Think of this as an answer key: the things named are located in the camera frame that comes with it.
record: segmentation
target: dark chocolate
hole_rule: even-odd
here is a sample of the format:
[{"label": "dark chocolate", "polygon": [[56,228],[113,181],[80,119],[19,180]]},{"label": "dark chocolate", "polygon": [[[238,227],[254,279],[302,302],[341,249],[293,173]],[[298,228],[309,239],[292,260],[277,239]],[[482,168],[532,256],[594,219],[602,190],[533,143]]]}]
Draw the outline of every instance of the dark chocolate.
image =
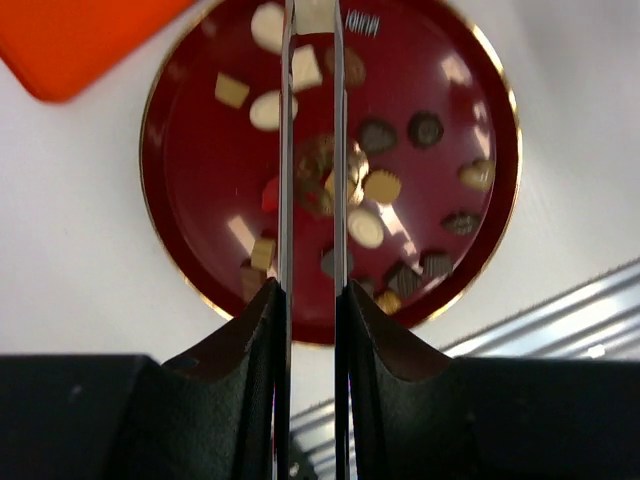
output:
[{"label": "dark chocolate", "polygon": [[429,148],[444,134],[442,122],[435,113],[418,112],[409,120],[409,140],[416,148]]},{"label": "dark chocolate", "polygon": [[443,250],[433,250],[422,255],[420,260],[423,278],[440,278],[453,271],[453,259]]},{"label": "dark chocolate", "polygon": [[442,220],[441,225],[455,235],[469,235],[480,225],[480,216],[474,213],[452,213]]},{"label": "dark chocolate", "polygon": [[358,142],[367,155],[380,155],[395,148],[398,143],[398,134],[384,120],[368,118],[358,127]]},{"label": "dark chocolate", "polygon": [[402,299],[410,297],[422,286],[422,277],[402,262],[398,263],[386,278],[387,287]]},{"label": "dark chocolate", "polygon": [[[325,275],[333,278],[333,248],[322,256],[320,268]],[[353,255],[347,250],[347,275],[353,271]]]},{"label": "dark chocolate", "polygon": [[375,283],[369,277],[358,278],[358,284],[362,287],[362,289],[367,292],[371,298],[373,298],[373,292],[376,289]]}]

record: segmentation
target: heart-shaped chocolate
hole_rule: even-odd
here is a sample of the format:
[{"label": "heart-shaped chocolate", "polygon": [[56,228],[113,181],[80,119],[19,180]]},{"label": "heart-shaped chocolate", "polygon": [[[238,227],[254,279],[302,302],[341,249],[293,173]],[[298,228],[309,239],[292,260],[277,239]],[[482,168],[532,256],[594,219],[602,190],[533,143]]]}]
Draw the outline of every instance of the heart-shaped chocolate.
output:
[{"label": "heart-shaped chocolate", "polygon": [[462,167],[458,173],[460,181],[469,188],[488,192],[496,175],[495,165],[491,160],[478,159],[470,165]]},{"label": "heart-shaped chocolate", "polygon": [[358,128],[360,148],[369,156],[392,150],[398,143],[395,129],[384,120],[365,119]]}]

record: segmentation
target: orange object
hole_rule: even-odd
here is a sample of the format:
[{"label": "orange object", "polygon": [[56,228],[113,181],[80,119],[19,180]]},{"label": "orange object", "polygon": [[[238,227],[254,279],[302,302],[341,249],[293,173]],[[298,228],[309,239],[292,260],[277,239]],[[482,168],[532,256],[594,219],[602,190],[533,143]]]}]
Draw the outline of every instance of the orange object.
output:
[{"label": "orange object", "polygon": [[68,100],[194,0],[1,0],[0,57],[40,100]]}]

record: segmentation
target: red tray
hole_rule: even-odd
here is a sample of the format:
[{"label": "red tray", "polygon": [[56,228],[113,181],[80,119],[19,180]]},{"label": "red tray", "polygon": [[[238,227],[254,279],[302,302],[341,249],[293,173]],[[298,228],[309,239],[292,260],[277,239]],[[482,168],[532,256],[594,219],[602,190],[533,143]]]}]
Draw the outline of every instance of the red tray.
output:
[{"label": "red tray", "polygon": [[[276,238],[277,213],[265,213],[262,192],[278,174],[278,132],[249,122],[262,93],[280,88],[280,58],[255,44],[251,18],[261,2],[224,2],[179,41],[151,89],[141,132],[141,175],[154,226],[181,272],[219,312],[239,314],[240,266],[255,238]],[[369,157],[402,181],[391,208],[377,211],[385,238],[377,249],[349,239],[354,278],[370,277],[376,293],[398,261],[416,264],[422,252],[445,249],[455,260],[444,280],[425,280],[393,315],[413,327],[449,306],[484,269],[507,226],[520,177],[521,136],[513,92],[502,67],[475,26],[436,0],[344,0],[343,18],[358,11],[379,18],[375,37],[347,29],[345,44],[366,69],[362,86],[348,89],[348,135],[356,139],[367,117],[395,128],[396,147]],[[294,122],[298,151],[333,131],[333,77],[325,54],[332,34],[299,37],[313,46],[322,85],[298,92]],[[218,72],[250,86],[240,109],[214,96]],[[429,149],[415,148],[407,125],[419,110],[435,112],[444,134]],[[463,185],[458,171],[475,159],[495,165],[489,192]],[[464,210],[482,223],[472,235],[442,228],[447,215]],[[333,219],[294,208],[294,324],[297,341],[333,343],[333,280],[320,258],[333,241]]]}]

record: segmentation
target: gold rim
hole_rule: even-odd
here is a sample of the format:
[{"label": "gold rim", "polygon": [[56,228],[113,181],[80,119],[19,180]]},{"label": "gold rim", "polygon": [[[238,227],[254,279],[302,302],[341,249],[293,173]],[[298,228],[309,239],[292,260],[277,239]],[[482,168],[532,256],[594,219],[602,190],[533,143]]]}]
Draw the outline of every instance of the gold rim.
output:
[{"label": "gold rim", "polygon": [[[176,270],[178,271],[178,273],[182,277],[183,281],[198,294],[198,296],[201,298],[201,300],[207,306],[209,306],[212,310],[214,310],[218,315],[220,315],[224,320],[231,320],[233,318],[233,315],[230,315],[228,312],[226,312],[225,310],[220,308],[218,305],[213,303],[211,301],[211,299],[209,299],[206,295],[204,295],[198,289],[198,287],[196,287],[191,282],[191,280],[189,280],[189,278],[185,275],[185,273],[182,271],[180,266],[175,262],[175,260],[171,256],[171,253],[167,250],[167,246],[165,245],[164,241],[162,240],[162,237],[160,236],[160,233],[158,232],[158,229],[156,228],[155,221],[153,220],[153,215],[151,214],[151,209],[149,208],[149,201],[147,199],[146,190],[144,188],[144,175],[143,175],[143,170],[144,169],[143,169],[143,164],[142,164],[143,144],[144,144],[144,142],[143,142],[143,140],[144,140],[144,129],[145,129],[145,125],[147,123],[147,113],[149,111],[149,105],[150,105],[151,100],[153,98],[153,95],[154,95],[154,93],[156,91],[156,87],[158,85],[158,82],[160,81],[160,78],[162,77],[162,74],[164,73],[164,70],[165,70],[167,64],[171,60],[171,57],[173,56],[175,51],[178,49],[178,47],[180,46],[182,41],[195,28],[197,28],[198,25],[202,22],[202,20],[204,20],[213,11],[213,9],[215,9],[218,5],[220,5],[222,3],[222,1],[223,0],[215,1],[213,3],[213,5],[207,7],[205,10],[200,12],[200,14],[198,14],[196,19],[193,22],[191,22],[191,24],[179,35],[178,39],[172,44],[172,46],[169,49],[169,51],[163,57],[162,62],[160,64],[160,67],[158,68],[158,71],[156,72],[156,75],[155,75],[155,77],[153,79],[153,82],[151,83],[151,88],[149,90],[149,94],[147,96],[147,101],[146,101],[145,106],[144,106],[144,113],[142,115],[142,124],[140,126],[140,138],[139,138],[139,147],[138,147],[138,157],[139,157],[138,158],[138,163],[139,163],[139,169],[140,169],[140,185],[142,187],[142,196],[144,197],[144,203],[145,203],[145,207],[147,209],[147,215],[149,216],[149,220],[151,221],[151,226],[153,228],[153,231],[155,232],[156,237],[160,241],[160,244],[162,245],[162,248],[164,249],[165,254],[167,255],[167,257],[169,257],[169,260],[174,265],[174,267],[176,268]],[[511,106],[511,112],[513,114],[513,121],[514,121],[515,128],[516,128],[517,154],[518,154],[517,167],[516,167],[517,168],[516,186],[515,186],[515,192],[514,192],[514,195],[513,195],[513,201],[511,202],[511,208],[510,208],[509,214],[507,216],[507,221],[504,224],[504,227],[502,229],[502,232],[500,233],[498,241],[496,242],[493,250],[491,251],[491,253],[487,257],[487,259],[484,262],[484,264],[482,265],[482,267],[469,280],[469,282],[464,286],[464,288],[462,288],[451,300],[449,300],[445,305],[443,305],[438,310],[436,310],[435,312],[433,312],[432,314],[430,314],[429,316],[424,318],[422,321],[420,321],[419,323],[417,323],[416,325],[411,327],[412,329],[417,328],[417,327],[419,327],[421,325],[424,325],[426,322],[434,320],[435,318],[439,317],[444,312],[446,312],[449,308],[451,308],[451,306],[453,306],[453,304],[455,304],[458,300],[460,300],[460,298],[465,293],[467,293],[467,291],[476,282],[478,277],[486,270],[487,266],[489,265],[489,263],[491,262],[491,260],[495,256],[496,252],[498,251],[498,248],[500,247],[500,244],[502,243],[504,235],[505,235],[505,233],[507,231],[507,227],[511,223],[511,217],[513,215],[513,211],[515,209],[515,205],[516,205],[516,202],[518,200],[518,195],[520,193],[520,180],[521,180],[521,177],[522,177],[522,129],[520,128],[520,118],[519,118],[519,115],[518,115],[518,106],[517,106],[517,103],[516,103],[515,93],[513,91],[513,88],[511,88],[511,85],[510,85],[510,83],[509,83],[509,81],[507,79],[507,76],[506,76],[505,71],[504,71],[504,67],[502,65],[502,61],[500,60],[500,57],[498,56],[498,53],[496,52],[496,50],[493,48],[493,45],[491,45],[491,42],[486,37],[486,35],[482,32],[480,27],[478,27],[478,25],[473,23],[469,18],[467,18],[466,15],[464,15],[462,12],[460,12],[456,7],[448,4],[446,2],[446,0],[437,0],[437,1],[440,4],[442,4],[443,6],[445,6],[447,8],[447,10],[449,10],[449,12],[451,12],[456,18],[458,18],[458,20],[460,20],[467,27],[467,29],[471,32],[471,34],[474,36],[476,41],[480,44],[482,49],[485,51],[485,53],[489,57],[489,60],[493,64],[494,68],[498,72],[498,75],[500,76],[500,79],[502,80],[502,84],[504,86],[505,92],[507,93],[507,96],[509,98],[509,104]],[[321,344],[321,343],[300,342],[300,341],[297,341],[297,340],[294,340],[293,343],[300,343],[300,344],[304,345],[305,347],[310,347],[310,348],[318,348],[318,349],[333,348],[333,345],[325,345],[325,344]]]}]

